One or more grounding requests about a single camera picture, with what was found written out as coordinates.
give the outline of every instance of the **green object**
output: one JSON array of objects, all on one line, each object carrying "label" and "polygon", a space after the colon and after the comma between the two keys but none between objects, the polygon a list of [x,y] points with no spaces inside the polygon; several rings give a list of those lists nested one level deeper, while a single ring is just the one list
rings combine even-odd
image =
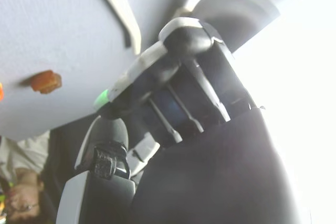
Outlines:
[{"label": "green object", "polygon": [[105,104],[109,102],[108,93],[109,93],[109,90],[106,89],[94,101],[93,107],[96,110],[99,110],[101,107],[103,107]]}]

